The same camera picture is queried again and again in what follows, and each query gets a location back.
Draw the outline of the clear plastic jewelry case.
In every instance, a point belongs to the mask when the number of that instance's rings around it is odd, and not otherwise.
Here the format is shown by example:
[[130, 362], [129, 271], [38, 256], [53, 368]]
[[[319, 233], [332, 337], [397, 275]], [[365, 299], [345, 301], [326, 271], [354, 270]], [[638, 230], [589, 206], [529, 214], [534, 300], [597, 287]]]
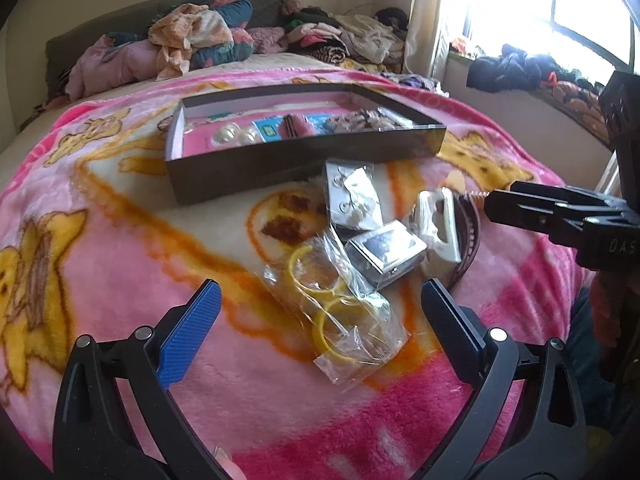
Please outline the clear plastic jewelry case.
[[352, 237], [345, 252], [352, 266], [380, 290], [415, 269], [426, 254], [426, 244], [399, 220]]

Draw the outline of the clear bag of yellow bangles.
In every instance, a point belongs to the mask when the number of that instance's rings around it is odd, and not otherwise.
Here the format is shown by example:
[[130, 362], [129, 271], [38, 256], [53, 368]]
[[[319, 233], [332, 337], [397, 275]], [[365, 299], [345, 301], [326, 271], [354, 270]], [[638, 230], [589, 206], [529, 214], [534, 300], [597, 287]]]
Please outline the clear bag of yellow bangles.
[[409, 338], [390, 302], [355, 268], [330, 226], [266, 264], [262, 281], [298, 319], [314, 365], [344, 391], [395, 359]]

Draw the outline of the dark clothes on windowsill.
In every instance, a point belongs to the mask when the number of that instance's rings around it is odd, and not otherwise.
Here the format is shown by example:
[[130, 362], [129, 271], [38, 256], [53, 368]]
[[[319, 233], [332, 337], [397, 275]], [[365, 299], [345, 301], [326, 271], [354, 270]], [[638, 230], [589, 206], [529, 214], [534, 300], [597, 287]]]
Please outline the dark clothes on windowsill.
[[469, 66], [466, 76], [468, 88], [488, 93], [552, 88], [561, 81], [576, 84], [578, 88], [597, 96], [604, 89], [604, 84], [591, 82], [579, 70], [566, 70], [548, 54], [529, 55], [510, 44], [505, 44], [496, 58], [476, 58]]

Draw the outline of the pink cartoon fleece blanket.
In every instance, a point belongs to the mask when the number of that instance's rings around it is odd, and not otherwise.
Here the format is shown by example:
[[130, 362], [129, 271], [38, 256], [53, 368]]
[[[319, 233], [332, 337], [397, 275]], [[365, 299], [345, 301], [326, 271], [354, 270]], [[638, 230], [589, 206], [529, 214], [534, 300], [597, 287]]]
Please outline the pink cartoon fleece blanket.
[[296, 318], [259, 278], [267, 262], [323, 228], [312, 184], [179, 206], [160, 122], [179, 101], [268, 84], [349, 82], [446, 125], [442, 152], [375, 170], [386, 219], [423, 190], [560, 178], [495, 122], [456, 100], [354, 70], [267, 70], [163, 84], [69, 110], [1, 196], [1, 404], [40, 460], [52, 458], [63, 368], [76, 338], [120, 339], [156, 323], [211, 278], [221, 316], [172, 395], [202, 441], [252, 479], [405, 479], [465, 404], [467, 385], [420, 308], [422, 278], [386, 290], [409, 332], [398, 356], [350, 390], [332, 385]]

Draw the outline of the floral laundry bag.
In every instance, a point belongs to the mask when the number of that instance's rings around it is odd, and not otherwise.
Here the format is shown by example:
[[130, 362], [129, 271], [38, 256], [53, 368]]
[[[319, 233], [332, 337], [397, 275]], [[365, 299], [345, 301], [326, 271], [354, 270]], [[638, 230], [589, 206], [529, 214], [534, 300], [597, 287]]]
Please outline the floral laundry bag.
[[395, 74], [389, 72], [380, 73], [380, 76], [400, 86], [421, 89], [440, 94], [441, 96], [448, 96], [448, 93], [442, 90], [440, 81], [435, 78], [424, 77], [417, 74]]

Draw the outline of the silver earring card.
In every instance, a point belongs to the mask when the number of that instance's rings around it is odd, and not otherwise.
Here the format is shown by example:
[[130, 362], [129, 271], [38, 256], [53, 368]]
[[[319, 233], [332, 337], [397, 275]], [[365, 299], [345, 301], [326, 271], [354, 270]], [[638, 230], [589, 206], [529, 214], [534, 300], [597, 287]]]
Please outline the silver earring card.
[[324, 163], [326, 210], [335, 229], [368, 232], [384, 222], [373, 167], [363, 162], [329, 159]]

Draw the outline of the cream curtain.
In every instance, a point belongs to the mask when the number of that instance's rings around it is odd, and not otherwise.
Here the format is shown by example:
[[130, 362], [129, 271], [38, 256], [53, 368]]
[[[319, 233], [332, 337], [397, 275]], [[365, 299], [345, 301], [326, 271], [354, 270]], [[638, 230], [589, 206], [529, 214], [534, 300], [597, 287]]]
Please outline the cream curtain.
[[462, 29], [465, 0], [411, 0], [404, 69], [443, 81], [450, 41]]

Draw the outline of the pile of mixed clothes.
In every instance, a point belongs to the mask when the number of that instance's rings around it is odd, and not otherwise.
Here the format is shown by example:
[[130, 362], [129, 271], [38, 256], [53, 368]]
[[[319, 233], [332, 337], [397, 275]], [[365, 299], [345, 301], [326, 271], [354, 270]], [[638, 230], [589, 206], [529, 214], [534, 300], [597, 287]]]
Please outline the pile of mixed clothes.
[[280, 5], [279, 23], [248, 31], [256, 54], [290, 52], [368, 73], [400, 73], [409, 18], [389, 6], [366, 14], [331, 14], [297, 0]]

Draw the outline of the beige bed sheet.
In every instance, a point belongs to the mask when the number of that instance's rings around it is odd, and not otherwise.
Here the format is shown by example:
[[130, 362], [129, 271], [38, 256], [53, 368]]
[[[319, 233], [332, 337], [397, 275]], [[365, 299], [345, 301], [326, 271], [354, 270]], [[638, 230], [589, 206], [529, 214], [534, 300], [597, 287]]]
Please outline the beige bed sheet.
[[261, 73], [267, 70], [294, 70], [294, 72], [299, 70], [337, 70], [337, 66], [294, 53], [252, 55], [243, 62], [233, 62], [203, 68], [202, 70], [194, 70], [194, 72], [179, 78], [162, 81], [150, 79], [135, 82], [134, 84], [126, 84], [126, 86], [98, 93], [87, 99], [65, 104], [55, 110], [48, 110], [31, 122], [1, 153], [1, 196], [5, 196], [9, 192], [10, 185], [18, 178], [18, 174], [23, 169], [23, 164], [30, 162], [32, 156], [38, 157], [49, 151], [49, 148], [37, 148], [37, 145], [56, 128], [55, 124], [69, 110], [72, 111], [72, 119], [74, 119], [78, 115], [85, 114], [87, 110], [93, 110], [96, 107], [94, 102], [101, 104], [103, 101], [126, 98], [130, 94], [140, 91], [154, 91], [163, 84], [178, 84], [178, 86], [181, 86], [192, 80], [209, 80], [217, 76], [228, 77], [230, 74]]

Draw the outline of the dark cardboard tray box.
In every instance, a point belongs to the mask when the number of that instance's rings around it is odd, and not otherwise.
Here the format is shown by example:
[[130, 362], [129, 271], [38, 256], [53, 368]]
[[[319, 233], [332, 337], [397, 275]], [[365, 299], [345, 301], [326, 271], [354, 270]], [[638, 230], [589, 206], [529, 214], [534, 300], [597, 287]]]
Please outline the dark cardboard tray box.
[[[377, 110], [401, 123], [384, 131], [328, 133], [214, 148], [212, 134], [229, 122], [286, 115]], [[165, 162], [175, 198], [191, 205], [252, 188], [320, 174], [328, 159], [390, 162], [436, 155], [446, 128], [420, 110], [359, 84], [276, 84], [182, 99], [167, 133]]]

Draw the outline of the pearl shell ornament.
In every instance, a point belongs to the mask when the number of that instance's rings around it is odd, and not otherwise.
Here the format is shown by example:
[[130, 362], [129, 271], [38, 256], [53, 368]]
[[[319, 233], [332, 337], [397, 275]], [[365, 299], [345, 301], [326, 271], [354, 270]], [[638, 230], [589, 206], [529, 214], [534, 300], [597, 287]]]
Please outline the pearl shell ornament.
[[241, 127], [235, 122], [229, 122], [217, 129], [210, 139], [214, 148], [237, 148], [262, 142], [264, 138], [255, 124]]

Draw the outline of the pink bundled bedding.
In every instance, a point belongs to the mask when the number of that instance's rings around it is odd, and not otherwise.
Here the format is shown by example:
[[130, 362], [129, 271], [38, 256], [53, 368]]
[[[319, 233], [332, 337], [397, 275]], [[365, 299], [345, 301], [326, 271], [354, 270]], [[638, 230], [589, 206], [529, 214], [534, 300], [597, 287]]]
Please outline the pink bundled bedding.
[[147, 39], [116, 44], [114, 38], [103, 35], [70, 70], [65, 94], [71, 101], [78, 101], [125, 84], [154, 79], [159, 50]]

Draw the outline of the dark green headboard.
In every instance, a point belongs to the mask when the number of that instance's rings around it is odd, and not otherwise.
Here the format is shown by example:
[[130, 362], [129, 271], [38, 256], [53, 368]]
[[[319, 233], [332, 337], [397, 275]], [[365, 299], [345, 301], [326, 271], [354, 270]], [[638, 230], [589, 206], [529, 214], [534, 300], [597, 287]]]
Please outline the dark green headboard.
[[[213, 0], [148, 0], [125, 6], [82, 23], [46, 43], [47, 98], [59, 96], [68, 81], [68, 72], [85, 50], [106, 32], [130, 32], [145, 38], [150, 26], [181, 3], [206, 3]], [[280, 9], [285, 0], [248, 0], [253, 14], [249, 28], [280, 24]]]

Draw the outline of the teal floral pillow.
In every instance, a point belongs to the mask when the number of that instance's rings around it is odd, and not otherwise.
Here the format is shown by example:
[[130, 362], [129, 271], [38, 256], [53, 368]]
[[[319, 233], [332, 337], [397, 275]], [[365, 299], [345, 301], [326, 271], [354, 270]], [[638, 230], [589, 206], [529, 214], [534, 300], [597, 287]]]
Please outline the teal floral pillow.
[[152, 23], [145, 35], [108, 32], [107, 43], [143, 54], [140, 63], [159, 80], [201, 68], [244, 61], [254, 52], [245, 27], [253, 15], [248, 0], [202, 0], [175, 6]]

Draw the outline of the orange white crumpled cloth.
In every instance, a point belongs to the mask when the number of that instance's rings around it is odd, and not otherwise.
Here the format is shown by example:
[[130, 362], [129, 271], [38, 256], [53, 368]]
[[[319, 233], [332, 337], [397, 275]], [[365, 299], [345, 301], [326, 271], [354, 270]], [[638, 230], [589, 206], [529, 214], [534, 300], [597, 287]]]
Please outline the orange white crumpled cloth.
[[224, 18], [208, 6], [183, 3], [149, 29], [151, 44], [158, 47], [157, 79], [185, 75], [198, 50], [232, 44], [232, 32]]

